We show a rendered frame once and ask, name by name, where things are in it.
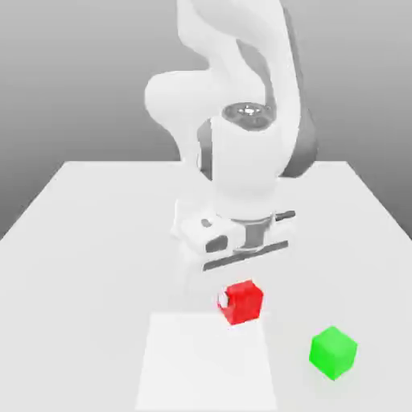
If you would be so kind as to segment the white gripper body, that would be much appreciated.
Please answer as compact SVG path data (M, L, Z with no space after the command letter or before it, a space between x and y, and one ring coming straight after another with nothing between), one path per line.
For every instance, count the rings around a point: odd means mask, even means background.
M257 251L243 251L215 257L202 265L201 286L221 287L237 281L245 281L247 278L253 277L247 274L247 269L251 267L250 262L256 262L263 256L287 249L289 245L288 240L282 240L265 245Z

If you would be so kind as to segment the small red cube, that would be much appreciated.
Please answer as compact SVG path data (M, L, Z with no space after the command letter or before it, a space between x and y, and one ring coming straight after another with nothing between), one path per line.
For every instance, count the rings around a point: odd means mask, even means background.
M229 297L229 305L227 308L218 308L230 325L259 318L264 294L252 280L227 286L225 291Z

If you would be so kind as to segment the small green cube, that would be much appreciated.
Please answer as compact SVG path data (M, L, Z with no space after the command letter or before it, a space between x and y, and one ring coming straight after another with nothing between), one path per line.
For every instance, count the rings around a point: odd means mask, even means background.
M326 377L335 381L353 366L358 343L335 326L311 340L309 361Z

